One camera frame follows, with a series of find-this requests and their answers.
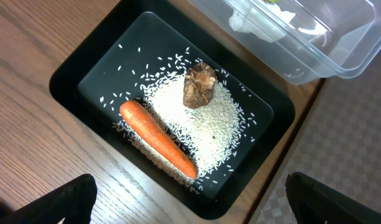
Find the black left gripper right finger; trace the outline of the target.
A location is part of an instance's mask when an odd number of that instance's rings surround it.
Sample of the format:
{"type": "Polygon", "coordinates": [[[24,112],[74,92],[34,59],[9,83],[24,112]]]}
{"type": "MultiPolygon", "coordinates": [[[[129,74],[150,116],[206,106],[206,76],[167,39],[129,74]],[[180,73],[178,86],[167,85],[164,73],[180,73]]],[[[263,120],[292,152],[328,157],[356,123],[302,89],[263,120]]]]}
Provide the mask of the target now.
{"type": "Polygon", "coordinates": [[[289,174],[286,197],[298,223],[381,223],[381,213],[303,174],[289,174]]]}

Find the brown food scrap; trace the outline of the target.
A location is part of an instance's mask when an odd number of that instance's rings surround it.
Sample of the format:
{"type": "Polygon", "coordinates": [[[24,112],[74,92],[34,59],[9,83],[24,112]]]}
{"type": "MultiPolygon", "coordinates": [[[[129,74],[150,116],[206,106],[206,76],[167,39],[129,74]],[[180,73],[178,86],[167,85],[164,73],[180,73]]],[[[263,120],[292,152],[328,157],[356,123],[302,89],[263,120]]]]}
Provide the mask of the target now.
{"type": "Polygon", "coordinates": [[[217,75],[210,65],[201,62],[190,67],[184,78],[183,105],[190,109],[208,105],[216,81],[217,75]]]}

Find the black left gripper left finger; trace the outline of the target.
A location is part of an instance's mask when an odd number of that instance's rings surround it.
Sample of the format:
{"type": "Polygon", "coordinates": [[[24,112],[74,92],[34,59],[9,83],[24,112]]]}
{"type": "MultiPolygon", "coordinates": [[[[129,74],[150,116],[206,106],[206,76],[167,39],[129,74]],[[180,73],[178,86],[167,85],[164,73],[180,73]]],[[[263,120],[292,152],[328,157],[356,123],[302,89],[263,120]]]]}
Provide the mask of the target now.
{"type": "Polygon", "coordinates": [[[0,223],[89,224],[96,195],[94,177],[83,174],[16,211],[0,202],[0,223]]]}

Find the orange carrot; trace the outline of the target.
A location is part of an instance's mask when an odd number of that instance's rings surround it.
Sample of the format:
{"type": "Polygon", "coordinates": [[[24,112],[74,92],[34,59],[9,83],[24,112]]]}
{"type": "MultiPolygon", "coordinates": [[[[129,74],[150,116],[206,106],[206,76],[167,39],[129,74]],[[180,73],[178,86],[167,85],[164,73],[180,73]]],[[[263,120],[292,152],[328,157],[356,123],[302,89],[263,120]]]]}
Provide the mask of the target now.
{"type": "Polygon", "coordinates": [[[155,151],[187,177],[191,179],[197,178],[197,169],[190,159],[141,104],[129,100],[120,106],[120,113],[126,123],[155,151]]]}

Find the white napkin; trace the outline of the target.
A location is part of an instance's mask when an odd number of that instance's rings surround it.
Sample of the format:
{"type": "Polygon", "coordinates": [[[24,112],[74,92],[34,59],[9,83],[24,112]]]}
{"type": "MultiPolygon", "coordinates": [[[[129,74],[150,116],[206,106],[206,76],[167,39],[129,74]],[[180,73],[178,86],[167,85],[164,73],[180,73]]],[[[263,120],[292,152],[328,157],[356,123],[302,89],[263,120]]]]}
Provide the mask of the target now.
{"type": "Polygon", "coordinates": [[[244,0],[228,0],[233,7],[233,14],[228,19],[229,26],[235,32],[252,33],[268,43],[286,36],[274,23],[266,19],[262,13],[252,8],[244,0]]]}

